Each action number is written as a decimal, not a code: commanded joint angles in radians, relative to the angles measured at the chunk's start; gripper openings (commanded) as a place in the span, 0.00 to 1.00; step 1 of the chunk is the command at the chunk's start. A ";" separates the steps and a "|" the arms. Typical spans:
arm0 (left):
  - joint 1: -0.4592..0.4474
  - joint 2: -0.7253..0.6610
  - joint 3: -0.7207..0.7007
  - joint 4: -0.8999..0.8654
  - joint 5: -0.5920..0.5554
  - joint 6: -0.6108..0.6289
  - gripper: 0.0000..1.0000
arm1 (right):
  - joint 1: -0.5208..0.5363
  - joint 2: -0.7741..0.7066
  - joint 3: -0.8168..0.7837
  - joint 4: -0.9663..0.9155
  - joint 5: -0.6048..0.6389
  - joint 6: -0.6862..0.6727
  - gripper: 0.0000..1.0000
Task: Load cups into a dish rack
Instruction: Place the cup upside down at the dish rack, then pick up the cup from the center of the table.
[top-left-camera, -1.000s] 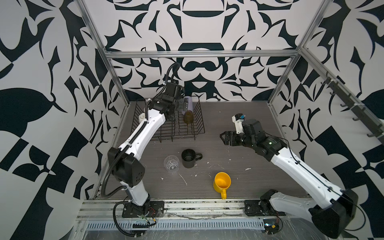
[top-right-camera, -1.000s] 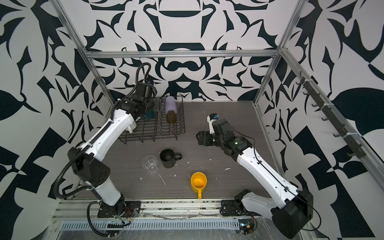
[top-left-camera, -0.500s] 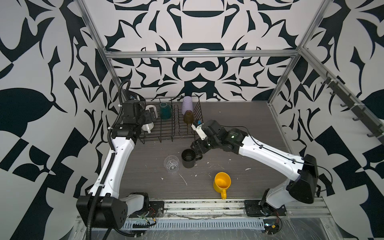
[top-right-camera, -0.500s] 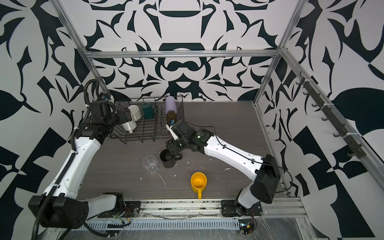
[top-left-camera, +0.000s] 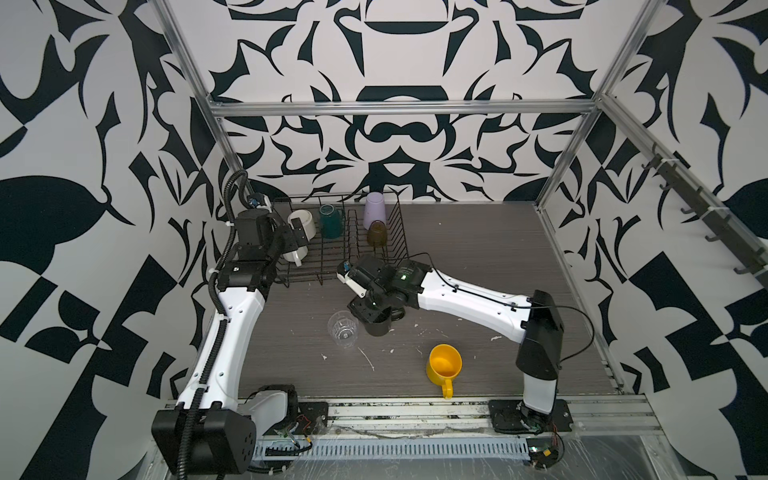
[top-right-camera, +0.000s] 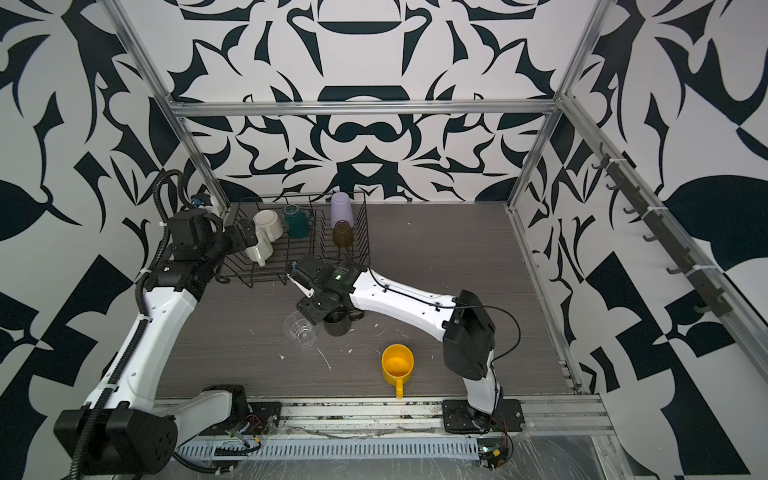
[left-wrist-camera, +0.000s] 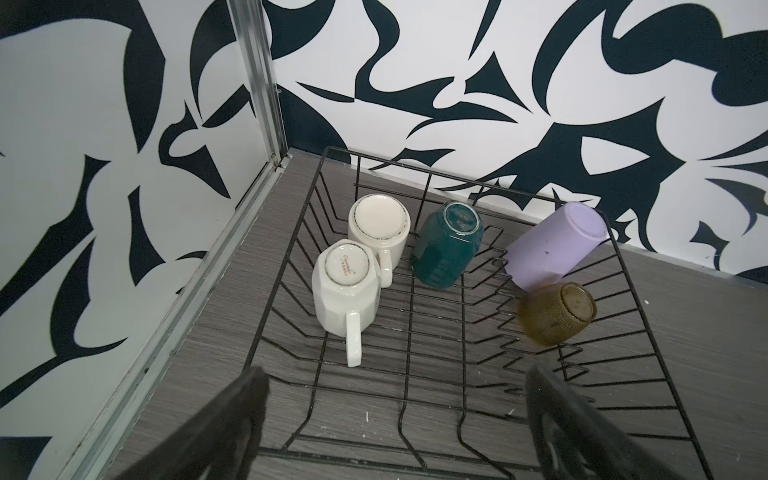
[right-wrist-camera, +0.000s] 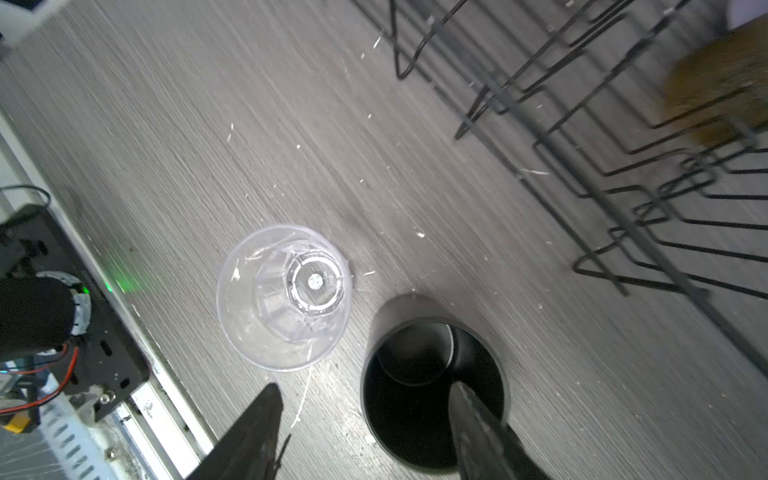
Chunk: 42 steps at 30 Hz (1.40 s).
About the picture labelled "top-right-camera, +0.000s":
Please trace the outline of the white mug red inside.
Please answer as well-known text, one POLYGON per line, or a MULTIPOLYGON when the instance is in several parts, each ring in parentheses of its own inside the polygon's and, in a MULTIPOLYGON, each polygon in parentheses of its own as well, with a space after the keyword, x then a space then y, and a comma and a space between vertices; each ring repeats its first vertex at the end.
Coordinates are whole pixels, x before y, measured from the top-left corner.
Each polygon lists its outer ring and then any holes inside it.
POLYGON ((283 224, 280 216, 275 210, 260 210, 253 217, 255 226, 263 231, 270 243, 275 243, 283 234, 283 224))

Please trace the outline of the olive tinted glass cup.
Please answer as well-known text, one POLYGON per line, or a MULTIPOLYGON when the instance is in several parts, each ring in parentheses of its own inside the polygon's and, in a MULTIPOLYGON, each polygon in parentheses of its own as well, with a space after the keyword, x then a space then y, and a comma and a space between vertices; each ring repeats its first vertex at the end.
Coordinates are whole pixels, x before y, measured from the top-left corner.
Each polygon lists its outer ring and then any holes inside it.
POLYGON ((335 224, 333 243, 340 249, 350 248, 354 244, 354 228, 348 221, 340 220, 335 224))

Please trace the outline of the clear glass cup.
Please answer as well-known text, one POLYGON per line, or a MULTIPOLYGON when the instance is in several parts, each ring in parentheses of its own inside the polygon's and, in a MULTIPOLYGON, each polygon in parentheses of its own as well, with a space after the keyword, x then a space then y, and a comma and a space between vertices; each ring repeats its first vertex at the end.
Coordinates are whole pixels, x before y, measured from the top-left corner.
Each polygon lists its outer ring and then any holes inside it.
POLYGON ((291 313, 283 324, 284 335, 301 348, 309 348, 317 339, 316 326, 299 311, 291 313))

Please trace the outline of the black wire dish rack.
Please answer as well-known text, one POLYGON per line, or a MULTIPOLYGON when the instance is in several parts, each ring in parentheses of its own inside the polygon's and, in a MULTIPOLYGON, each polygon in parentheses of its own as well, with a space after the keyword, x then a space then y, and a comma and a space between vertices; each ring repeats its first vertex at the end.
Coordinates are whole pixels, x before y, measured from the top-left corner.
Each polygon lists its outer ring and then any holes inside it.
POLYGON ((289 204, 296 205, 308 216, 310 233, 303 239, 292 239, 284 235, 273 244, 274 253, 261 267, 250 260, 244 252, 227 256, 217 274, 216 280, 222 284, 238 281, 251 288, 256 283, 279 281, 287 282, 290 264, 312 255, 325 263, 339 264, 350 260, 359 264, 370 264, 370 240, 367 216, 368 194, 356 190, 350 194, 354 216, 353 242, 348 247, 338 247, 332 241, 331 198, 333 193, 288 193, 260 198, 245 197, 232 204, 225 225, 237 224, 246 218, 252 218, 261 210, 270 209, 279 215, 289 204))

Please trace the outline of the green mug white inside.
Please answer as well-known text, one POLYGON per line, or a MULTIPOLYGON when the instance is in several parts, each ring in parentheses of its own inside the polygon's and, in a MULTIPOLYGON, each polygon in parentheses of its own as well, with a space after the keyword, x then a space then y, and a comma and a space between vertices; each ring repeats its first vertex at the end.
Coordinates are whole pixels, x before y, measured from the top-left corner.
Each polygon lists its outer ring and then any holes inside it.
POLYGON ((291 239, 304 239, 310 235, 311 227, 305 210, 299 205, 289 204, 283 209, 283 217, 291 239))

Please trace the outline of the lilac plastic cup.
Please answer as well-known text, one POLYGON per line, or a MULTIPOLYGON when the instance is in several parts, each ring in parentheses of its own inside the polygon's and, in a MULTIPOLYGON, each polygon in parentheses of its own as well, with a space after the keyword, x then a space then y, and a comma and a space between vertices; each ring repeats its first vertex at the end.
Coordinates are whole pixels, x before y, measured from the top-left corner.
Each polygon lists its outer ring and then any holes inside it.
POLYGON ((354 226, 355 218, 352 209, 352 201, 347 193, 336 192, 331 196, 330 214, 331 226, 333 228, 340 222, 344 222, 350 227, 354 226))

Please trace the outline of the cream white ceramic mug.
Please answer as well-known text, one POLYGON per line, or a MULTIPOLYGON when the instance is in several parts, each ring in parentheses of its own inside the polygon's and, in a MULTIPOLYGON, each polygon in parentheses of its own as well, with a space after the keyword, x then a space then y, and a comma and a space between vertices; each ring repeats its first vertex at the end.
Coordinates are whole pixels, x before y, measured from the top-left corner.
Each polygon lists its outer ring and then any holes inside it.
POLYGON ((273 256, 274 249, 268 239, 260 239, 255 245, 247 247, 245 253, 259 267, 265 267, 268 260, 273 256))

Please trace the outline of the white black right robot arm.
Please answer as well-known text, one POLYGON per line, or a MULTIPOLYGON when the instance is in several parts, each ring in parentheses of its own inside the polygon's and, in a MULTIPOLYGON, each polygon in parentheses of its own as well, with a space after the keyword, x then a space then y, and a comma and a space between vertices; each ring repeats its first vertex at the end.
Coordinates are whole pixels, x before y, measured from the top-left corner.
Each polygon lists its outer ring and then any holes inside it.
POLYGON ((368 266, 344 261, 331 265, 308 255, 286 268, 287 278, 303 294, 297 310, 312 325, 334 337, 349 333, 366 313, 378 313, 410 325, 442 344, 443 363, 462 378, 466 401, 444 414, 450 433, 503 431, 510 422, 495 372, 498 354, 491 305, 463 290, 441 295, 388 279, 368 266))

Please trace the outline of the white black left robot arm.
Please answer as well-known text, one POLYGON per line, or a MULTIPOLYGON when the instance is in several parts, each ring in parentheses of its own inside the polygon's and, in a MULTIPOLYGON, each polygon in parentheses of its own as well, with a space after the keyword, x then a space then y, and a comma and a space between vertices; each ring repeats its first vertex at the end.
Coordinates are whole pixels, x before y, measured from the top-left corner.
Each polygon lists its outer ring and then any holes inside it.
POLYGON ((219 384, 163 412, 154 410, 162 371, 179 333, 226 257, 239 248, 236 230, 185 193, 182 210, 169 215, 161 189, 182 173, 160 173, 152 186, 163 236, 135 283, 138 314, 97 387, 77 410, 65 410, 54 434, 70 455, 68 476, 130 475, 162 471, 170 461, 198 474, 222 475, 232 466, 204 465, 178 449, 209 428, 240 433, 249 413, 244 388, 219 384))

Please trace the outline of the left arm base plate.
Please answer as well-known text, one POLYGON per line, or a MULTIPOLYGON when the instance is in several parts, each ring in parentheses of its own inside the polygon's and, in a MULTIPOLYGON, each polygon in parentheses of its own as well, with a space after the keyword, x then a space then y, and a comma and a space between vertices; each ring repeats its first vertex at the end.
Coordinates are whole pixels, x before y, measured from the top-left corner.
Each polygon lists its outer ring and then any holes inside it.
POLYGON ((242 435, 262 435, 280 425, 282 403, 278 401, 249 402, 243 413, 205 429, 201 436, 227 435, 237 430, 242 435))

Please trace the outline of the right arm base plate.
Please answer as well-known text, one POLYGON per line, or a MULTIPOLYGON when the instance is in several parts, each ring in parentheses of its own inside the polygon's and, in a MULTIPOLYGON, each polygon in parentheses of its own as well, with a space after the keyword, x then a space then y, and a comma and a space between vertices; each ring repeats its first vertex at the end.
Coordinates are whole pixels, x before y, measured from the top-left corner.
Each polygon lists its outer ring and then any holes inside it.
POLYGON ((450 434, 521 432, 526 422, 521 403, 517 399, 502 398, 492 414, 470 407, 466 400, 443 400, 441 407, 443 428, 450 434))

